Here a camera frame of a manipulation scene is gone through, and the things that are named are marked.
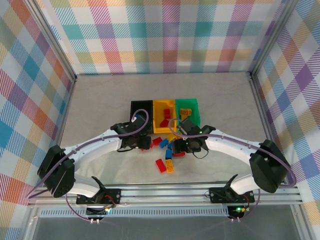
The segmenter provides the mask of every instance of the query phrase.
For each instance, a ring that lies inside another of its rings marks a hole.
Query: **aluminum frame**
[[[275,140],[274,136],[271,131],[271,126],[268,122],[267,116],[266,116],[266,110],[264,108],[264,105],[262,103],[261,97],[259,95],[259,90],[257,87],[256,82],[258,81],[258,76],[250,76],[250,74],[247,74],[247,79],[250,84],[252,94],[256,103],[256,106],[258,108],[258,112],[260,115],[261,123],[265,132],[265,135],[270,140]],[[296,205],[291,204],[290,205],[292,215],[295,221],[295,225],[298,229],[299,236],[301,240],[313,240],[316,239],[315,233],[312,229],[312,225],[307,217],[307,212],[303,204]]]
[[[209,188],[223,188],[226,183],[162,183],[162,184],[128,184],[108,185],[108,189],[121,189],[120,205],[131,207],[199,207],[199,206],[237,206],[238,203],[210,203],[205,196]],[[38,188],[34,193],[39,193],[46,188]],[[76,204],[77,196],[68,194],[68,200]],[[299,205],[302,199],[298,188],[279,188],[275,193],[261,190],[260,203],[262,205]],[[29,207],[64,207],[65,197],[53,198],[45,192],[29,200]]]
[[[274,29],[268,39],[268,42],[267,42],[266,46],[263,48],[262,52],[260,53],[260,55],[255,63],[255,66],[252,70],[253,78],[255,78],[258,75],[258,72],[260,71],[265,60],[267,59],[267,56],[269,55],[271,49],[275,45],[278,37],[280,36],[282,30],[284,29],[292,12],[295,10],[298,2],[299,2],[299,0],[286,1],[284,9],[282,10],[280,17],[275,24],[275,27],[274,27]]]
[[[67,104],[66,104],[64,116],[63,116],[63,119],[62,119],[61,127],[60,127],[60,129],[58,131],[58,135],[57,135],[57,138],[56,138],[56,141],[55,141],[55,144],[58,144],[58,145],[61,144],[62,137],[63,137],[64,131],[65,131],[67,118],[68,118],[69,110],[70,110],[70,107],[71,107],[72,97],[73,97],[74,92],[75,92],[76,83],[77,83],[77,80],[75,80],[72,83],[71,88],[70,88],[70,94],[69,94],[69,98],[67,100]]]
[[[28,7],[32,16],[34,17],[36,23],[41,29],[41,32],[45,36],[52,50],[56,54],[58,60],[62,64],[63,68],[66,70],[66,73],[70,79],[73,79],[73,82],[77,79],[77,74],[70,64],[65,52],[60,46],[54,32],[52,31],[48,21],[46,20],[40,6],[36,0],[24,0],[25,5]]]

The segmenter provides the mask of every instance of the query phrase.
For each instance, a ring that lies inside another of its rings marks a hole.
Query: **black wire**
[[[87,207],[86,209],[92,212],[93,214],[102,214],[106,211],[104,208],[102,210],[96,210],[96,209]]]
[[[130,149],[126,149],[126,150],[119,151],[120,149],[121,149],[121,148],[119,148],[119,149],[117,150],[118,153],[129,152],[129,151],[133,150],[134,148],[130,148]]]
[[[204,196],[209,199],[210,197],[206,195],[207,192],[209,192],[209,190],[204,193]]]
[[[224,198],[224,199],[227,198],[227,196],[221,196],[220,194],[218,194],[218,193],[216,193],[216,192],[214,192],[214,191],[213,191],[212,193],[218,195],[220,198]]]
[[[195,155],[195,152],[194,152],[194,151],[192,151],[192,154],[193,154],[193,156],[195,156],[197,159],[204,159],[204,158],[209,154],[209,151],[206,150],[206,155],[204,155],[203,157],[197,157],[197,156]]]

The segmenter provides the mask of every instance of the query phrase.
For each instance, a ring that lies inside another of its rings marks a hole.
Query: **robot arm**
[[[43,182],[51,195],[59,198],[66,193],[73,193],[92,198],[103,185],[98,179],[82,177],[75,174],[75,171],[84,164],[121,148],[149,149],[151,137],[146,135],[146,131],[150,126],[145,125],[145,122],[146,119],[142,115],[137,115],[133,121],[117,123],[101,135],[83,143],[66,149],[55,145],[48,150],[37,174],[43,179],[54,165],[62,161]]]
[[[225,194],[230,200],[257,189],[274,193],[288,174],[288,170],[281,163],[261,151],[263,149],[273,154],[290,167],[279,148],[270,140],[265,140],[263,143],[247,141],[227,135],[208,125],[200,129],[188,118],[177,127],[184,135],[195,137],[174,141],[172,148],[174,154],[195,153],[201,149],[212,150],[230,155],[250,166],[250,174],[236,180],[234,179],[237,175],[234,175],[224,187]]]

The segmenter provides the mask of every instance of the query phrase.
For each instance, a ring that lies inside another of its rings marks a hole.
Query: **plaid wall panel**
[[[286,0],[38,0],[80,74],[247,72]]]
[[[26,194],[62,123],[72,81],[23,0],[0,3],[0,240],[15,240]]]
[[[320,239],[320,1],[300,0],[258,74],[277,145]]]

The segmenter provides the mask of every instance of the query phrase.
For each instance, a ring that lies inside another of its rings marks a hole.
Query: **vent grille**
[[[81,216],[86,215],[83,207],[75,207],[74,210]],[[191,217],[191,216],[225,216],[228,214],[227,206],[205,207],[117,207],[105,215],[90,215],[91,217]],[[76,217],[67,207],[42,208],[42,218]]]

